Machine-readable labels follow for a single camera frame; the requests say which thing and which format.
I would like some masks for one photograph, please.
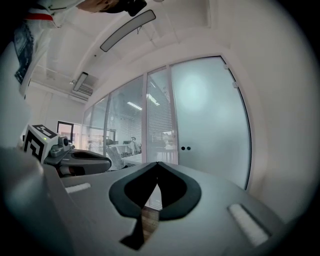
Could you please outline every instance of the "window blinds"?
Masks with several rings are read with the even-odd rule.
[[[173,130],[168,72],[166,67],[163,67],[147,75],[147,162],[178,163],[178,151]]]

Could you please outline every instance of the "glass partition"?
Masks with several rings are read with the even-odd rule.
[[[142,163],[142,88],[140,76],[109,95],[106,154],[114,170]]]
[[[89,150],[89,131],[90,131],[90,121],[93,107],[89,107],[83,116],[82,123],[82,135],[81,135],[81,149]]]
[[[93,106],[92,117],[89,128],[89,147],[88,150],[104,154],[104,127],[107,111],[108,96],[100,100]]]
[[[147,162],[178,163],[166,67],[147,75],[146,157]]]

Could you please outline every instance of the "ceiling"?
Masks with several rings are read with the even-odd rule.
[[[153,10],[156,19],[132,31],[108,52],[100,45],[132,18],[126,13],[89,13],[76,7],[61,28],[53,29],[47,53],[36,66],[32,80],[58,91],[74,95],[74,84],[81,72],[89,77],[85,84],[97,89],[99,80],[119,64],[130,63],[143,55],[171,44],[179,44],[205,31],[228,46],[232,30],[234,0],[146,0],[140,12]]]

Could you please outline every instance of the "white wall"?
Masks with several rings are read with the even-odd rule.
[[[84,103],[67,98],[63,94],[43,90],[41,87],[42,85],[31,81],[26,92],[25,101],[31,108],[30,125],[45,125],[56,132],[58,121],[82,123]]]
[[[188,58],[222,54],[249,114],[249,192],[284,221],[302,213],[318,181],[318,66],[291,19],[268,1],[237,0],[230,49],[199,33],[118,65],[85,108],[144,72]]]
[[[270,1],[236,1],[231,50],[261,95],[268,136],[260,199],[284,219],[299,214],[318,182],[318,65],[290,17]]]

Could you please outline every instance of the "fluorescent light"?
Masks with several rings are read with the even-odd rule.
[[[135,29],[141,27],[142,25],[153,21],[156,18],[156,15],[152,10],[147,10],[144,13],[141,13],[137,17],[128,21],[122,27],[120,27],[116,32],[114,32],[111,36],[108,37],[107,40],[100,46],[100,49],[104,52],[107,52],[114,46],[117,42],[119,42],[122,38],[128,35],[130,32]]]
[[[139,106],[137,106],[136,104],[133,104],[132,102],[127,102],[127,104],[129,104],[130,106],[132,106],[132,107],[134,107],[134,108],[136,108],[136,109],[138,109],[138,110],[142,110],[142,108],[141,107],[139,107]]]
[[[156,101],[154,97],[152,97],[149,93],[146,95],[146,98],[152,101],[156,106],[159,106],[160,104]]]
[[[88,74],[86,72],[82,72],[82,74],[80,75],[78,81],[76,82],[73,90],[77,92],[87,77],[88,77]]]

